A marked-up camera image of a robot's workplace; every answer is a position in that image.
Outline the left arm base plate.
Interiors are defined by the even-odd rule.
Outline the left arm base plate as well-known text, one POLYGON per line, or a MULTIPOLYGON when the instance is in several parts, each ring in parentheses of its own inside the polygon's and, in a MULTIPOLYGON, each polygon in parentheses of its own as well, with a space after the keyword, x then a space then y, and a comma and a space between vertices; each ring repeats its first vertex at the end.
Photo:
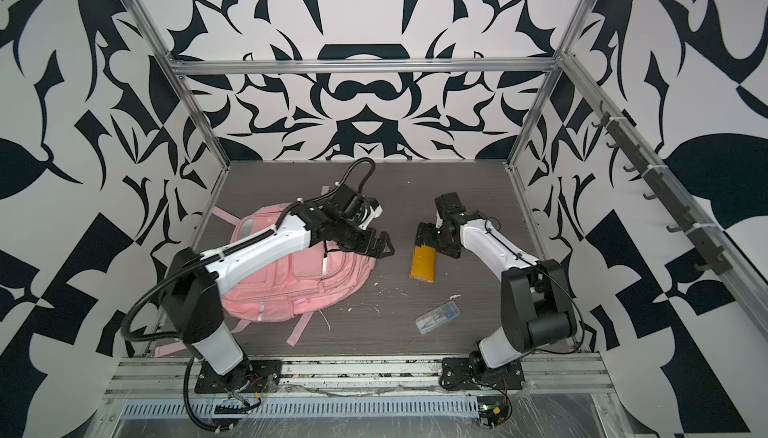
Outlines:
POLYGON ((224 375, 217 374, 212 366, 203 362, 198 372, 194 391, 197 394, 216 394, 225 391, 261 393, 280 383, 283 362, 278 359, 251 359, 246 365, 238 364, 224 375))

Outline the pink student backpack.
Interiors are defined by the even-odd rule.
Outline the pink student backpack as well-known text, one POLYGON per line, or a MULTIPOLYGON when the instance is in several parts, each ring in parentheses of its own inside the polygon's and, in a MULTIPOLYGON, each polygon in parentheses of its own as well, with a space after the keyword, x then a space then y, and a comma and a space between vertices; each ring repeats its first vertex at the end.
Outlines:
POLYGON ((376 259, 343 251, 326 241, 284 256, 251 274, 223 296, 223 309, 239 320, 234 333, 251 323, 299 318, 287 339, 295 345, 312 314, 359 290, 376 259))

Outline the grey hook rack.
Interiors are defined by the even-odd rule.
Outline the grey hook rack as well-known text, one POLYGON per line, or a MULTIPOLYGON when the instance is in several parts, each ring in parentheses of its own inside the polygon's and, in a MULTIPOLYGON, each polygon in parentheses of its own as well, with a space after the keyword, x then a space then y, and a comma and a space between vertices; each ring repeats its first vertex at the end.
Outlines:
POLYGON ((733 270, 724 242, 717 236, 718 226, 704 216, 669 166, 662 163, 635 130, 631 120, 624 115, 610 113, 603 100, 599 102, 598 110, 600 118, 594 126, 605 129, 612 138, 609 148, 618 149, 627 157, 629 163, 624 166, 624 171, 636 175, 649 187, 650 192, 643 198, 659 201, 673 219, 673 223, 666 227, 667 231, 684 234, 702 257, 703 262, 695 264, 694 268, 711 270, 718 275, 733 270))

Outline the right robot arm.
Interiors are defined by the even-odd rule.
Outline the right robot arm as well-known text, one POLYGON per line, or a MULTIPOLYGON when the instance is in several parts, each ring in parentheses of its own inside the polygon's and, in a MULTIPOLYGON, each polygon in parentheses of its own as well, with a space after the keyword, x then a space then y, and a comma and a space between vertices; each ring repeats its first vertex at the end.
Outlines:
POLYGON ((418 225, 410 277, 431 282, 437 255, 458 259, 469 251, 500 282, 500 327, 470 356, 477 369, 500 368, 576 334, 579 315, 558 261, 525 252, 455 192, 438 196, 435 205, 436 222, 418 225))

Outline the small green circuit board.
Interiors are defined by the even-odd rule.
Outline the small green circuit board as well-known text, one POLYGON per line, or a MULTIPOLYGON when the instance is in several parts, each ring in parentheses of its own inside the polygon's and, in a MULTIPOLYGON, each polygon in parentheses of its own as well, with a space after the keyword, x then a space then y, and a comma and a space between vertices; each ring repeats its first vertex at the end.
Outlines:
POLYGON ((478 403, 478 424, 493 429, 504 424, 511 416, 512 406, 507 399, 480 396, 478 403))

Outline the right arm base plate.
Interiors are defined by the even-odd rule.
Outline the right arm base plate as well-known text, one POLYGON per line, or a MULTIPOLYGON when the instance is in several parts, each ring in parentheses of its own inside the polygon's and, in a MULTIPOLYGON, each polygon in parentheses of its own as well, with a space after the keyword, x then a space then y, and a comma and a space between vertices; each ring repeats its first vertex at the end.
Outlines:
POLYGON ((471 357, 445 357, 441 361, 438 385, 448 391, 500 389, 519 391, 526 378, 519 362, 487 369, 471 357))

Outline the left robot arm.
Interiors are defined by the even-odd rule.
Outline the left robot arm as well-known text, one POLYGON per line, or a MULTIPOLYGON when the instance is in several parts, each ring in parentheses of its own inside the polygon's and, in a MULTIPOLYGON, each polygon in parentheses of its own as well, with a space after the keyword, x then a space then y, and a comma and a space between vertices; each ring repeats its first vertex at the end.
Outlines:
POLYGON ((377 259, 394 252, 389 235, 371 226, 382 212, 375 198, 338 185, 312 200, 258 209, 226 246, 180 253, 180 276, 161 292, 180 341, 221 377, 243 371, 246 353, 224 317, 307 321, 354 294, 377 259))

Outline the aluminium front rail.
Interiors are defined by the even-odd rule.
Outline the aluminium front rail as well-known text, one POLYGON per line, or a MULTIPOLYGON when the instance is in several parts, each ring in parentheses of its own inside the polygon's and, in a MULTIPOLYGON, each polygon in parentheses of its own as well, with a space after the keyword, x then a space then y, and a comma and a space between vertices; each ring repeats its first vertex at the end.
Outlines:
MULTIPOLYGON (((617 392, 598 354, 535 354, 519 362, 505 384, 489 387, 485 380, 469 380, 444 389, 439 381, 441 355, 309 356, 281 357, 278 371, 258 372, 252 379, 264 400, 271 397, 348 396, 493 396, 502 390, 511 395, 593 395, 615 399, 617 392)), ((186 389, 195 399, 226 399, 228 393, 197 394, 195 385, 207 375, 201 365, 191 367, 189 382, 183 381, 185 357, 128 358, 119 362, 98 404, 115 400, 180 399, 186 389)))

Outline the aluminium frame crossbar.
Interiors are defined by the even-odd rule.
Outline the aluminium frame crossbar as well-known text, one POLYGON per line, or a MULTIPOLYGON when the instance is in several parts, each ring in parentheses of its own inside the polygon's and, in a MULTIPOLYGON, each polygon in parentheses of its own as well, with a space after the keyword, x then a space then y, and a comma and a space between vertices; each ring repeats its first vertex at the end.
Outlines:
POLYGON ((375 72, 549 72, 554 58, 369 58, 369 60, 172 60, 178 76, 206 74, 375 74, 375 72))

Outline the small yellow notebook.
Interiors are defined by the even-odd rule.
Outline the small yellow notebook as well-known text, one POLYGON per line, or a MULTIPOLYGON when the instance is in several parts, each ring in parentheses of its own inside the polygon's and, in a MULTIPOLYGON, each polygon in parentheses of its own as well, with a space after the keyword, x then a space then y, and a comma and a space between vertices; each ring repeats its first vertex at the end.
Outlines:
POLYGON ((413 249, 409 276, 411 279, 433 283, 435 279, 436 250, 427 245, 416 245, 413 249))

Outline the clear plastic ruler box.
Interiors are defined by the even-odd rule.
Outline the clear plastic ruler box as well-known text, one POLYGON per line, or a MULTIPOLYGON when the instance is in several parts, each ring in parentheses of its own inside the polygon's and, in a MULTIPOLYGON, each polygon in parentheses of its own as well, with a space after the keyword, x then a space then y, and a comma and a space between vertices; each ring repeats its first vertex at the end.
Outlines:
POLYGON ((415 325, 420 334, 427 334, 455 320, 459 316, 460 309, 458 305, 451 300, 416 318, 415 325))

